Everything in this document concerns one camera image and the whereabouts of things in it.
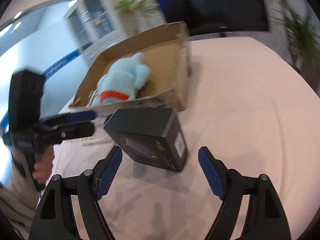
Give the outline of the left hand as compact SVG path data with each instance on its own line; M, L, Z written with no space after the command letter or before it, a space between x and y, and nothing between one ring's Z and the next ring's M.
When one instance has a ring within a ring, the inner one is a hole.
M50 178L55 159L54 148L50 146L42 155L42 160L34 164L33 178L39 183L44 184Z

